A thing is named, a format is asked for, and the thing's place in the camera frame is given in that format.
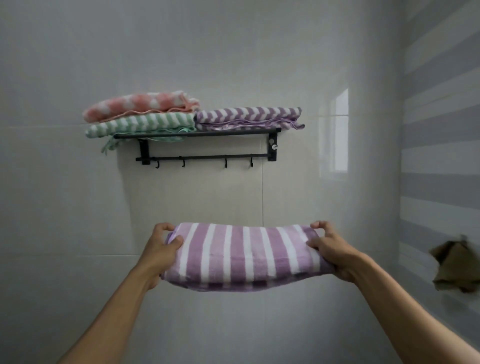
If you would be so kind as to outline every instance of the bathroom wall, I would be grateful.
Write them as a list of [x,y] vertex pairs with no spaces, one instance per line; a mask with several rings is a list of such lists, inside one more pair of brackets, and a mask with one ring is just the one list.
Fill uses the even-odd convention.
[[433,315],[480,347],[480,297],[438,292],[428,250],[480,252],[480,1],[411,1],[405,28],[400,272]]
[[[1,5],[0,355],[51,363],[95,318],[160,221],[281,226],[332,220],[397,262],[397,0],[4,1]],[[104,156],[83,109],[182,89],[204,109],[300,106],[278,160]],[[152,155],[259,153],[264,136],[153,144]],[[125,363],[394,363],[351,284],[308,279],[254,294],[149,292]]]

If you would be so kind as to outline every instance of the brown cloth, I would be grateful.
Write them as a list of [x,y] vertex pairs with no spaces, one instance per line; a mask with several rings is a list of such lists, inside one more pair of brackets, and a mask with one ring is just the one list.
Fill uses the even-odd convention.
[[480,260],[468,247],[466,238],[446,242],[430,249],[430,254],[440,263],[433,280],[438,291],[460,289],[474,292],[480,286]]

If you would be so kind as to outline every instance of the towel rack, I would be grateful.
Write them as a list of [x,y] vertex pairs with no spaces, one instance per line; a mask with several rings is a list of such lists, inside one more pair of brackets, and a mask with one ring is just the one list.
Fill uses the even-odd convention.
[[[113,135],[115,139],[138,139],[140,144],[140,157],[135,158],[135,161],[142,162],[143,165],[149,165],[151,161],[157,162],[157,168],[160,166],[161,160],[181,160],[185,167],[185,161],[189,159],[225,159],[225,168],[227,168],[227,159],[230,158],[250,158],[250,166],[253,166],[253,158],[265,157],[269,161],[276,161],[277,151],[277,136],[282,131],[281,128],[272,129],[258,129],[258,130],[224,130],[219,132],[194,132],[194,133],[145,133],[145,134],[126,134],[117,133]],[[224,135],[252,135],[252,134],[268,134],[267,138],[267,153],[260,154],[225,154],[214,156],[178,156],[178,157],[151,157],[148,147],[148,139],[143,138],[161,138],[171,136],[183,136],[187,138],[198,136],[224,136]]]

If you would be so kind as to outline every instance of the purple striped towel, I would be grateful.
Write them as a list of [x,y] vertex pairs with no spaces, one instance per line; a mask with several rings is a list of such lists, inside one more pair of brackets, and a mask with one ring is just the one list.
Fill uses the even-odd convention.
[[162,279],[195,291],[260,291],[333,273],[307,240],[314,229],[245,227],[183,222],[170,233],[184,238],[175,264]]
[[297,119],[301,108],[226,108],[200,111],[195,116],[198,130],[276,128],[303,129]]

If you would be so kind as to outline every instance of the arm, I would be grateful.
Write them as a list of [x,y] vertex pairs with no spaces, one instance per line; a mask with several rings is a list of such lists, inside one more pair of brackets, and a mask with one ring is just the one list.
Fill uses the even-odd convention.
[[327,221],[317,221],[325,237],[307,244],[337,266],[336,275],[360,289],[404,363],[480,363],[480,353],[420,306],[370,257],[339,236]]
[[145,293],[155,287],[160,274],[173,265],[175,252],[183,244],[183,238],[177,236],[172,243],[164,245],[163,231],[173,229],[174,226],[167,223],[155,225],[137,265],[59,364],[120,361]]

